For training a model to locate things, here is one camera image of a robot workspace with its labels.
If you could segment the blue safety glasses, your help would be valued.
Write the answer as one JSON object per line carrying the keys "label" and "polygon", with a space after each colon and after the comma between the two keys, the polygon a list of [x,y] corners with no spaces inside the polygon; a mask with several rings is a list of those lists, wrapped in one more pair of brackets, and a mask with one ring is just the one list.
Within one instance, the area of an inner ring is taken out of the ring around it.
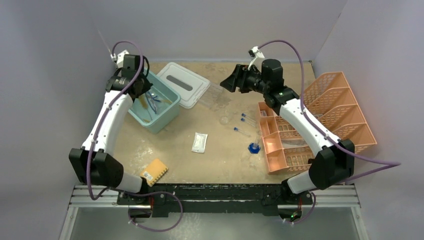
{"label": "blue safety glasses", "polygon": [[148,91],[145,95],[149,107],[155,110],[158,109],[160,114],[164,109],[163,100],[161,100],[157,94],[150,91]]}

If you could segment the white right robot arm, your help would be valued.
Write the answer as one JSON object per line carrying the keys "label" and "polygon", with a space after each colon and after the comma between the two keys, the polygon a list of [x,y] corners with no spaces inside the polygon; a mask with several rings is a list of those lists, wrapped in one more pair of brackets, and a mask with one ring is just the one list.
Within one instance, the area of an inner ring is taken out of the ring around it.
{"label": "white right robot arm", "polygon": [[261,69],[237,64],[220,86],[233,93],[251,91],[262,94],[266,105],[286,120],[305,140],[313,153],[307,171],[281,183],[280,196],[288,204],[294,203],[306,191],[338,184],[354,173],[354,143],[341,140],[326,129],[302,103],[299,95],[284,84],[283,67],[276,59],[266,59]]}

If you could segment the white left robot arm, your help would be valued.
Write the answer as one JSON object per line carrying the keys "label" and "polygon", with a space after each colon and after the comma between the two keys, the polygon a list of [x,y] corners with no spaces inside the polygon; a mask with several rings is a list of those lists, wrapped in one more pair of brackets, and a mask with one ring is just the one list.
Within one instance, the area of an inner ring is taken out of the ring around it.
{"label": "white left robot arm", "polygon": [[86,185],[105,186],[129,192],[138,205],[149,199],[147,180],[127,173],[114,155],[118,133],[134,101],[149,91],[144,56],[125,54],[119,67],[106,82],[104,100],[96,122],[80,148],[72,148],[68,158],[77,179]]}

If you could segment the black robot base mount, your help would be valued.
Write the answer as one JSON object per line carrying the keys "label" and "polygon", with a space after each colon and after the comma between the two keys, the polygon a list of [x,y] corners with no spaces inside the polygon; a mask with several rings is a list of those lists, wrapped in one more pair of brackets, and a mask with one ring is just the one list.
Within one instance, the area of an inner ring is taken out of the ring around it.
{"label": "black robot base mount", "polygon": [[120,193],[118,205],[132,208],[146,206],[153,218],[166,218],[170,213],[262,214],[281,218],[298,218],[301,206],[313,203],[308,192],[287,193],[279,183],[157,183],[138,195]]}

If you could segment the metal crucible tongs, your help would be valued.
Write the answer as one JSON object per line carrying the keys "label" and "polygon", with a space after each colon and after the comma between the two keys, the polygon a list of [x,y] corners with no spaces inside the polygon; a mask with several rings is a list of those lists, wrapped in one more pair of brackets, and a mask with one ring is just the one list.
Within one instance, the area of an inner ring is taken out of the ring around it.
{"label": "metal crucible tongs", "polygon": [[159,118],[159,110],[152,109],[150,107],[144,109],[144,116],[142,117],[142,121],[144,123],[152,123]]}

